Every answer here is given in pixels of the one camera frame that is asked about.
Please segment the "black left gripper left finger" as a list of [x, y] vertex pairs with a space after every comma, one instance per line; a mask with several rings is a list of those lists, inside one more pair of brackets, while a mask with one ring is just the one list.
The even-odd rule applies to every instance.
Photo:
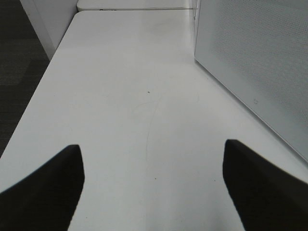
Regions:
[[66, 231], [85, 181], [80, 147], [53, 158], [0, 194], [2, 231]]

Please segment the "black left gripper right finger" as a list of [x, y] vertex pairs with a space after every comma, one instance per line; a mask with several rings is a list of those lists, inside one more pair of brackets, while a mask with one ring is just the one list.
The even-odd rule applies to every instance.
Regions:
[[308, 185], [238, 140], [226, 140], [223, 179], [246, 231], [306, 231]]

